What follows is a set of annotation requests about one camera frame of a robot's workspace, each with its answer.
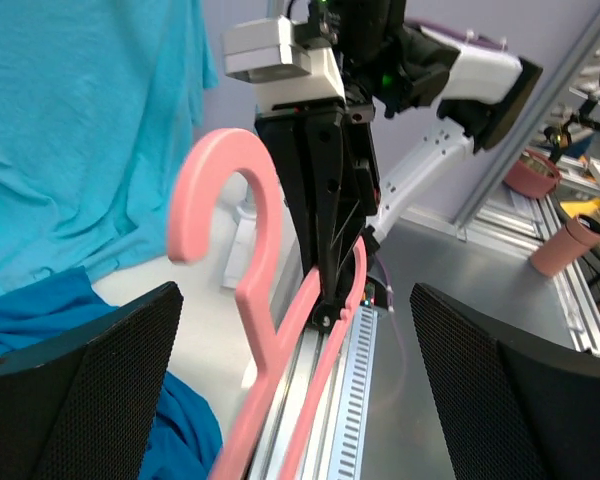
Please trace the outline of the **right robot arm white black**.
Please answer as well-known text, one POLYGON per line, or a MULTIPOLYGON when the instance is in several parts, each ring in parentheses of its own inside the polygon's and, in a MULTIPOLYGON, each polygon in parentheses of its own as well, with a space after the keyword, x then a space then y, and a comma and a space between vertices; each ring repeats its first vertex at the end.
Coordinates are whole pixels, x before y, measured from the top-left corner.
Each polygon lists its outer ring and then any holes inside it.
POLYGON ((371 124, 435 107, 473 152, 508 133, 541 68, 482 36, 406 17, 402 1, 313 1, 291 27, 292 42, 317 56, 313 73, 262 108, 255 129, 275 165, 305 271, 320 291, 307 324, 330 331, 353 282, 351 253, 371 248, 381 206, 371 124))

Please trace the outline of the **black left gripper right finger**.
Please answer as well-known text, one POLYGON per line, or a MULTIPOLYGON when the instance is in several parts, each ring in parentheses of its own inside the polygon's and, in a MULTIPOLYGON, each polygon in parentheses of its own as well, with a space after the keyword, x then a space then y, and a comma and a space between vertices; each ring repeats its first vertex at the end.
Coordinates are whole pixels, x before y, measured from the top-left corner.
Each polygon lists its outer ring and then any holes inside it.
POLYGON ((417 340, 458 479, 600 479, 600 357, 423 283, 417 340))

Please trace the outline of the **dark blue t shirt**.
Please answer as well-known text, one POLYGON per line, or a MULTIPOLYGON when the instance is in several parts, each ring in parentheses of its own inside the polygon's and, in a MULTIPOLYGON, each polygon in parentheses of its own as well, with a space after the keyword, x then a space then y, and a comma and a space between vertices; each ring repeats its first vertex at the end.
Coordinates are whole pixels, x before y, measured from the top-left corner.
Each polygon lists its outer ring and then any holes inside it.
POLYGON ((183 298, 120 307, 72 269, 0 296, 0 479, 204 479, 207 401, 168 369, 183 298))

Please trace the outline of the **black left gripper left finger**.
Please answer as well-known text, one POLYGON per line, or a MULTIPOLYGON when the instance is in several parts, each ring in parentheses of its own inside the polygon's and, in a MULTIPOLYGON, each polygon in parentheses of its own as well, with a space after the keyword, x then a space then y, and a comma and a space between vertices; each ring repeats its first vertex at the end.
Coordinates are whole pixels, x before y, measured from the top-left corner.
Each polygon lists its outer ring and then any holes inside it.
POLYGON ((166 282, 0 356, 0 479, 138 477, 183 297, 166 282))

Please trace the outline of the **pink plastic hanger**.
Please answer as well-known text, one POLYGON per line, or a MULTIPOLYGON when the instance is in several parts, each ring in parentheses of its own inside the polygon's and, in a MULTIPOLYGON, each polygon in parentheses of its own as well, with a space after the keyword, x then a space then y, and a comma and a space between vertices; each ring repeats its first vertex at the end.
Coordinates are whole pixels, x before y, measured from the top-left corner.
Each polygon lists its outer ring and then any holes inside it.
POLYGON ((256 243, 251 263, 235 290, 235 301, 257 367, 256 379, 232 432, 218 455, 213 479, 239 479, 305 322, 320 293, 312 269, 292 300, 280 326, 274 326, 269 293, 280 253, 282 198, 272 159, 261 140, 239 128, 206 134, 188 154, 172 195, 167 255, 193 263, 209 249, 212 216, 224 184, 234 173, 249 183, 256 203, 256 243))

